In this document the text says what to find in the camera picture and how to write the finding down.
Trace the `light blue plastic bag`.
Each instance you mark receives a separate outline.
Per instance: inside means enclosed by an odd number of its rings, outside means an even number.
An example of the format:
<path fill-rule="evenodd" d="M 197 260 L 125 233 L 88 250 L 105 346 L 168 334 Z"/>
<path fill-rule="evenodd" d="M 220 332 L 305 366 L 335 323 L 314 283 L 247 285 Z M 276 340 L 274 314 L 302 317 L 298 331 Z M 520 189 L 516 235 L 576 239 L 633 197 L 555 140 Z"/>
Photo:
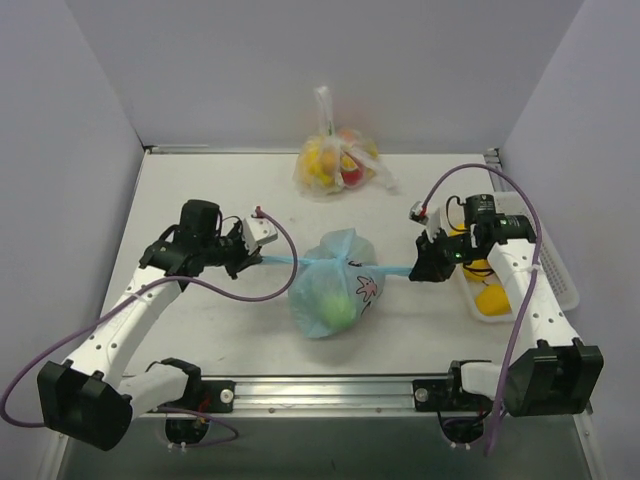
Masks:
<path fill-rule="evenodd" d="M 381 298 L 388 276 L 407 277 L 405 266 L 377 262 L 374 245 L 354 228 L 331 231 L 319 244 L 298 258 L 296 277 L 288 289 L 289 307 L 296 325 L 310 339 L 348 330 Z M 352 325 L 333 330 L 321 320 L 319 300 L 329 294 L 348 295 L 356 308 Z"/>

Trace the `green fake apple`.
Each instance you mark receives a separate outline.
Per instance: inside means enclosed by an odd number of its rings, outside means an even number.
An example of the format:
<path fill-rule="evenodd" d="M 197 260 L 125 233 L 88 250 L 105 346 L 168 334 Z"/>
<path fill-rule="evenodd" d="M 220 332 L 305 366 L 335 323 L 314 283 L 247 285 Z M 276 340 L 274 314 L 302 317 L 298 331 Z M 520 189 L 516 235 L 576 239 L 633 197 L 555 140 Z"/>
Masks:
<path fill-rule="evenodd" d="M 343 330 L 352 325 L 356 308 L 348 295 L 329 294 L 319 300 L 321 320 L 333 330 Z"/>

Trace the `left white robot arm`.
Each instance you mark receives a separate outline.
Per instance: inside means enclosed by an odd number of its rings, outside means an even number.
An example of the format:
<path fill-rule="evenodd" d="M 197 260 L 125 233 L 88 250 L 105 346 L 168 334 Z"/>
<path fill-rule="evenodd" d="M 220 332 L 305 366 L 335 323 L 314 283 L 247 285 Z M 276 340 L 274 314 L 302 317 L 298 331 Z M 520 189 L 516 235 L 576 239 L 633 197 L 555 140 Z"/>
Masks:
<path fill-rule="evenodd" d="M 201 370 L 175 358 L 153 362 L 142 374 L 124 370 L 162 313 L 208 267 L 231 278 L 260 262 L 262 246 L 277 237 L 273 224 L 253 214 L 220 230 L 217 204 L 189 200 L 179 221 L 149 245 L 118 303 L 61 363 L 37 375 L 47 428 L 103 451 L 116 446 L 137 417 L 157 408 L 190 411 L 204 397 Z"/>

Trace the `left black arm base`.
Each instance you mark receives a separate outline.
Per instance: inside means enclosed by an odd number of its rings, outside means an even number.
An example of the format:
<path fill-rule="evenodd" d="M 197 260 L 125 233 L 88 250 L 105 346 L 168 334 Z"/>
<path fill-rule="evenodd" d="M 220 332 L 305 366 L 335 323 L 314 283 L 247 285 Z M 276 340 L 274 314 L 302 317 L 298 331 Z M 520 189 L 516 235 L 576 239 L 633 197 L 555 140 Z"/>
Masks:
<path fill-rule="evenodd" d="M 183 398 L 154 410 L 165 415 L 160 438 L 168 449 L 186 452 L 236 441 L 239 431 L 221 418 L 233 412 L 235 390 L 230 379 L 201 380 Z"/>

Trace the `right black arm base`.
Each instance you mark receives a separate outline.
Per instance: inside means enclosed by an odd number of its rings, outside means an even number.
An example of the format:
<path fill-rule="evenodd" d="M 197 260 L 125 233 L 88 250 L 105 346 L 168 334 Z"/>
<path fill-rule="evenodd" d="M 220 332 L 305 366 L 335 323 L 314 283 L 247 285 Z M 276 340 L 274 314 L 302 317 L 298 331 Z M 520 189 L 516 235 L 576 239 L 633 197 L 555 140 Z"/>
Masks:
<path fill-rule="evenodd" d="M 462 367 L 468 363 L 488 363 L 488 360 L 454 360 L 446 374 L 412 381 L 414 410 L 435 413 L 449 445 L 466 450 L 482 440 L 485 421 L 493 406 L 488 397 L 463 389 Z"/>

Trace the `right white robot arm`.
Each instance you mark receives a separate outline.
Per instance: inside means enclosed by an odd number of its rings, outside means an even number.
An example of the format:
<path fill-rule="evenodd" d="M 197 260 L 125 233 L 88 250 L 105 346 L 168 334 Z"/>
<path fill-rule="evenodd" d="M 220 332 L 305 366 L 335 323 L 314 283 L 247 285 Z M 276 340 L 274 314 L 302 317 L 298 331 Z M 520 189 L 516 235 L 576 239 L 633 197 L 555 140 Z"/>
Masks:
<path fill-rule="evenodd" d="M 458 203 L 462 227 L 451 227 L 443 207 L 428 212 L 415 203 L 417 238 L 412 282 L 444 282 L 484 260 L 520 316 L 507 367 L 466 360 L 452 365 L 443 385 L 446 402 L 465 409 L 479 396 L 499 400 L 514 417 L 578 414 L 585 410 L 604 366 L 600 349 L 583 343 L 568 322 L 543 269 L 542 228 L 531 215 L 504 205 L 501 196 L 478 194 Z"/>

